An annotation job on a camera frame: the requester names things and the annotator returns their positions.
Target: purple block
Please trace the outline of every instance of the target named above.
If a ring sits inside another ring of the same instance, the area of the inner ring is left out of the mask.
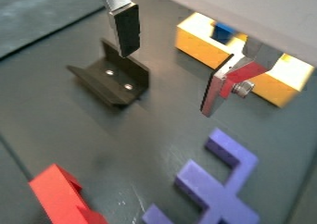
[[[155,205],[145,210],[141,220],[147,224],[173,224]]]
[[[193,161],[176,174],[175,184],[204,208],[199,224],[219,224],[220,220],[228,224],[258,223],[256,213]]]
[[[215,130],[205,143],[207,149],[231,166],[231,174],[224,184],[217,182],[208,173],[188,161],[175,177],[175,184],[203,209],[199,224],[256,224],[258,214],[240,201],[236,194],[258,163],[256,157],[220,131]],[[147,224],[169,224],[168,218],[156,218],[163,215],[159,209],[145,212]]]

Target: yellow block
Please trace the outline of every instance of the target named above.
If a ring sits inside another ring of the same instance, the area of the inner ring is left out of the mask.
[[[234,38],[227,45],[209,38],[213,20],[193,13],[176,26],[175,47],[208,65],[216,68],[230,54],[240,54],[243,40]]]
[[[239,33],[223,45],[209,38],[215,21],[193,13],[176,26],[175,47],[216,68],[230,54],[240,55],[246,35]],[[314,67],[296,58],[283,54],[274,68],[250,81],[255,84],[252,92],[274,105],[282,107],[302,91]]]

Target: dark gray tabletop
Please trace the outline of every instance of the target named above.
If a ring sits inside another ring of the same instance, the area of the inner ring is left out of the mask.
[[[0,131],[30,174],[52,163],[78,179],[90,208],[110,224],[141,223],[157,204],[175,223],[193,223],[199,207],[173,186],[192,159],[219,180],[228,169],[203,149],[220,128],[256,156],[240,193],[263,224],[283,223],[317,144],[317,79],[279,109],[251,94],[232,96],[212,118],[199,112],[209,69],[175,49],[175,25],[191,11],[167,0],[140,5],[141,49],[132,55],[151,70],[151,86],[124,111],[108,108],[66,65],[85,68],[113,42],[104,12],[0,63]]]

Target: blue foam piece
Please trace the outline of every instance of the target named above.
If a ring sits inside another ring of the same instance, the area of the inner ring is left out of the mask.
[[[236,196],[258,158],[217,129],[209,134],[205,147],[228,164],[232,171],[221,184],[189,160],[175,176],[176,186],[204,210],[197,224],[258,224],[258,214]],[[172,223],[153,205],[145,211],[144,217],[147,224]]]
[[[227,44],[235,33],[236,31],[232,28],[226,26],[223,23],[216,22],[211,38],[220,44]]]
[[[173,224],[155,205],[151,205],[145,210],[141,220],[147,224]]]

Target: red block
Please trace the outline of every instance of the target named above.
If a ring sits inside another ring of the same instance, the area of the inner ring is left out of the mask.
[[[89,210],[78,192],[74,177],[53,164],[29,186],[53,224],[108,224],[104,217]]]

